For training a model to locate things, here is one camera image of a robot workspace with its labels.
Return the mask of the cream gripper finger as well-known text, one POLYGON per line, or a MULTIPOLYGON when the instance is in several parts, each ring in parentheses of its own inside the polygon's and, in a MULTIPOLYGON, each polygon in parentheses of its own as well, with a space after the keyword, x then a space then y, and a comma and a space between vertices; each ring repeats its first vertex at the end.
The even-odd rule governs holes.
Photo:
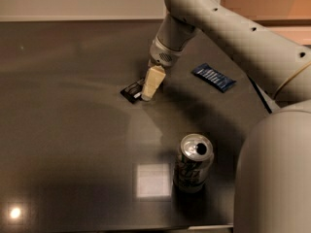
POLYGON ((153 66, 148 70, 141 95, 144 101, 150 101, 154 97, 165 76, 165 70, 161 66, 153 66))

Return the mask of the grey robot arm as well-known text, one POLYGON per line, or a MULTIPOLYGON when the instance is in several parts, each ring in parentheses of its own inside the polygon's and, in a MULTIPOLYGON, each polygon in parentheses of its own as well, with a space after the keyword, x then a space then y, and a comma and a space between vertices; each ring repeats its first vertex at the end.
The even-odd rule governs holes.
POLYGON ((234 233, 311 232, 311 49, 221 6, 220 0, 164 0, 168 11, 150 48, 164 71, 201 30, 279 110, 251 131, 235 178, 234 233))

